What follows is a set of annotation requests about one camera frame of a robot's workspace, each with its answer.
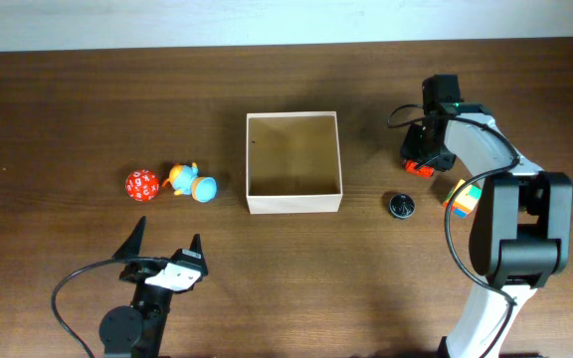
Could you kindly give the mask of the red toy fire truck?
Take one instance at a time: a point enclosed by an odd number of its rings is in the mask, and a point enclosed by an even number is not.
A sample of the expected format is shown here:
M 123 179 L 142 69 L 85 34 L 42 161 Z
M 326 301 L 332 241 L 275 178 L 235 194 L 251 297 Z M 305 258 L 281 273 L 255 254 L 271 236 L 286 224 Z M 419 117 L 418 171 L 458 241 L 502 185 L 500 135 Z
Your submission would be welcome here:
M 410 159 L 404 162 L 404 169 L 407 173 L 424 178 L 431 178 L 435 173 L 435 169 L 433 167 L 420 164 Z

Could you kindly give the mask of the colourful puzzle cube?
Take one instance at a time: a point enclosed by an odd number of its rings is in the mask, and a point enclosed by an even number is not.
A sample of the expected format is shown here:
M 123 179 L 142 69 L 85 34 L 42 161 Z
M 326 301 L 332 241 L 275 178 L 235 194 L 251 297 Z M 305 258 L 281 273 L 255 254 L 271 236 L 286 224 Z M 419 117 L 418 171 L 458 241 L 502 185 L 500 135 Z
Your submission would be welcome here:
M 461 217 L 467 217 L 477 206 L 481 196 L 481 188 L 476 184 L 467 186 L 455 199 L 452 212 Z

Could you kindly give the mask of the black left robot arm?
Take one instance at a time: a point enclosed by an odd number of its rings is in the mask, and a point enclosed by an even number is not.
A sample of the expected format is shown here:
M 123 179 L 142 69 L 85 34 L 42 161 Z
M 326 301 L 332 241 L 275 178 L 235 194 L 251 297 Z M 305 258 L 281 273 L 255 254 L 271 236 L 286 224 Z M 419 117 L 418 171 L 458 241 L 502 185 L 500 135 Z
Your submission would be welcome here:
M 169 258 L 140 252 L 146 219 L 141 218 L 112 258 L 124 264 L 121 281 L 133 283 L 131 303 L 110 310 L 98 329 L 105 357 L 157 357 L 174 295 L 192 290 L 208 274 L 201 236 Z

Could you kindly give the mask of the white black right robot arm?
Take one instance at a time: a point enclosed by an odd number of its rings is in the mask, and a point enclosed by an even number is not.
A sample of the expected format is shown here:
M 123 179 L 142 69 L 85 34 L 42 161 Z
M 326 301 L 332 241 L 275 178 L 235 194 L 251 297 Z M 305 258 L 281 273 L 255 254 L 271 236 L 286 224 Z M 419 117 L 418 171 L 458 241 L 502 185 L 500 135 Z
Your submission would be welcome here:
M 447 201 L 446 243 L 473 287 L 464 311 L 437 349 L 439 357 L 496 357 L 519 310 L 569 259 L 573 184 L 527 160 L 478 103 L 424 104 L 408 121 L 415 157 L 435 161 L 443 151 L 458 157 L 471 177 Z M 469 238 L 472 266 L 455 249 L 456 198 L 482 186 Z

